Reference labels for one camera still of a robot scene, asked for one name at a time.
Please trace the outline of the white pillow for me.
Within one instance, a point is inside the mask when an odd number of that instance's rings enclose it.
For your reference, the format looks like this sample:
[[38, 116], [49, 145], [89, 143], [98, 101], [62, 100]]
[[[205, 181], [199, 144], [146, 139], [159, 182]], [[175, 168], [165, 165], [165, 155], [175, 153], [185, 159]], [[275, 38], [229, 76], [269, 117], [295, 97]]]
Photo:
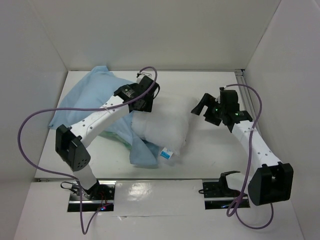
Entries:
[[151, 112], [135, 111], [131, 128], [142, 140], [167, 149], [178, 158], [186, 145], [191, 110], [199, 103], [193, 96], [162, 92], [153, 100]]

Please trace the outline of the light blue pillowcase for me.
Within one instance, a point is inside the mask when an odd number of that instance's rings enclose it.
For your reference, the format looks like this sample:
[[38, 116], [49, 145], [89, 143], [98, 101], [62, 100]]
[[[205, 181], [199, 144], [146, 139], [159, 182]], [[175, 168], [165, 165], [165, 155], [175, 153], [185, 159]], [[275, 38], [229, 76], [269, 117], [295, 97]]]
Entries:
[[[105, 66], [96, 66], [87, 73], [62, 99], [60, 108], [99, 108], [106, 103], [114, 92], [123, 85], [135, 83], [116, 77]], [[48, 127], [52, 130], [60, 125], [67, 127], [83, 120], [91, 114], [90, 111], [58, 110], [55, 112]], [[120, 118], [107, 127], [100, 136], [119, 140], [129, 149], [129, 161], [140, 167], [156, 167], [158, 165], [159, 147], [141, 139], [132, 130], [133, 113]]]

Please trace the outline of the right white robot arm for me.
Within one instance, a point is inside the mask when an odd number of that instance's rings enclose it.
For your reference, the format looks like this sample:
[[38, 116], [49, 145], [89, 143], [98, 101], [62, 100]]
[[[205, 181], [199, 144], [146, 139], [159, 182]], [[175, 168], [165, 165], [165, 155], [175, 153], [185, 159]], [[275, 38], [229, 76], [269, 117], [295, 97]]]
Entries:
[[289, 163], [282, 163], [272, 153], [257, 131], [251, 115], [240, 109], [238, 93], [223, 87], [217, 98], [205, 93], [191, 113], [198, 116], [204, 107], [207, 107], [204, 120], [216, 126], [227, 126], [250, 157], [248, 167], [253, 170], [253, 176], [246, 176], [239, 171], [223, 172], [218, 184], [220, 194], [230, 196], [244, 191], [256, 206], [289, 200], [293, 167]]

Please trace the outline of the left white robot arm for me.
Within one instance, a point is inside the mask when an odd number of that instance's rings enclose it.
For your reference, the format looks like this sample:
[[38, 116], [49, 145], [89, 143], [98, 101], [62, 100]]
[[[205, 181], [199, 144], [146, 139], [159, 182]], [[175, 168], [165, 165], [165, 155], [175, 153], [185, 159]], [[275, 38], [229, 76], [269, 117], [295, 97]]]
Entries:
[[139, 73], [138, 82], [120, 86], [100, 108], [72, 126], [60, 125], [55, 132], [55, 151], [70, 167], [81, 185], [81, 194], [92, 200], [103, 192], [103, 187], [94, 176], [89, 162], [87, 147], [92, 141], [117, 120], [132, 111], [152, 111], [154, 98], [160, 85], [147, 75]]

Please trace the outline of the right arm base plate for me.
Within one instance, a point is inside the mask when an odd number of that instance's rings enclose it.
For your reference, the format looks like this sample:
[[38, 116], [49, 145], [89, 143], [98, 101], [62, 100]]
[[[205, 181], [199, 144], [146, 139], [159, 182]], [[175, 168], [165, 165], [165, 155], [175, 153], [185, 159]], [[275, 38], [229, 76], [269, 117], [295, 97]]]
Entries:
[[204, 198], [205, 210], [227, 210], [240, 196], [244, 179], [244, 174], [233, 170], [221, 173], [219, 178], [202, 180], [198, 193]]

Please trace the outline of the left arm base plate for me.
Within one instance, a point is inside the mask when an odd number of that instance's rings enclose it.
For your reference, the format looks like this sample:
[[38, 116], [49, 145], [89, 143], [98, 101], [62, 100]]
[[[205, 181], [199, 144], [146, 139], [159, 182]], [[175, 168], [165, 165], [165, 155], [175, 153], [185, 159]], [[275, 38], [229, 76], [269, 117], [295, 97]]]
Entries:
[[[82, 192], [82, 211], [83, 212], [113, 212], [114, 211], [114, 198], [116, 190], [115, 181], [101, 180], [99, 182], [100, 188], [97, 193], [87, 194]], [[79, 213], [80, 212], [80, 190], [76, 182], [63, 181], [60, 187], [69, 191], [69, 200], [67, 212]]]

